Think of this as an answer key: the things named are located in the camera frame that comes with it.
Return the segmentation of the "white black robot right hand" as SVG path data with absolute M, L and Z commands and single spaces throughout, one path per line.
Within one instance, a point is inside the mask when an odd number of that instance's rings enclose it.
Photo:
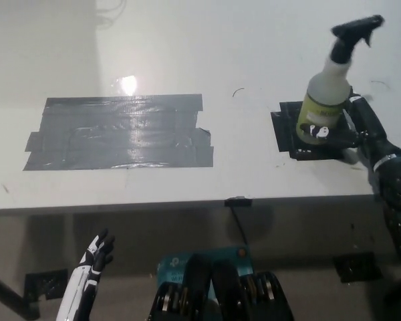
M 297 128 L 304 137 L 314 138 L 335 149 L 360 147 L 373 171 L 390 161 L 401 163 L 401 148 L 388 140 L 382 123 L 363 96 L 351 92 L 342 116 L 353 128 L 330 128 L 308 123 Z

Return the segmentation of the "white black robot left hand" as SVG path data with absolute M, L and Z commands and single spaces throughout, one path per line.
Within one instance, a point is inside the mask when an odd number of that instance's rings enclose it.
M 57 321 L 90 319 L 102 272 L 113 260 L 114 241 L 115 237 L 107 229 L 93 238 L 70 276 Z

